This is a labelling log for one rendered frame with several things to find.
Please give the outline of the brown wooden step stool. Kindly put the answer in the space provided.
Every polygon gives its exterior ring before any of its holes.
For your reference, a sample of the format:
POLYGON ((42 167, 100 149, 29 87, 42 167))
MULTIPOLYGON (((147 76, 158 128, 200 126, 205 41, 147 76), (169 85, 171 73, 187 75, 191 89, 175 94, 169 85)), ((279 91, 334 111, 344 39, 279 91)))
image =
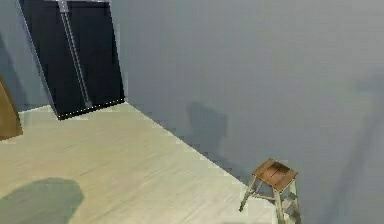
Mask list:
POLYGON ((250 197, 265 199, 276 208, 277 224, 302 224, 297 174, 297 171, 269 158, 252 172, 239 211, 243 211, 250 197))

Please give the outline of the brown wooden cupboard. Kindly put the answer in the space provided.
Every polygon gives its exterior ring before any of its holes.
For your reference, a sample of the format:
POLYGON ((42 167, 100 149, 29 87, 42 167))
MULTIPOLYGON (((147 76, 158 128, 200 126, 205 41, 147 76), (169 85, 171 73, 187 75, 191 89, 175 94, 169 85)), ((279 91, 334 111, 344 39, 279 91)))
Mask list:
POLYGON ((0 77, 0 141, 22 134, 19 114, 5 82, 0 77))

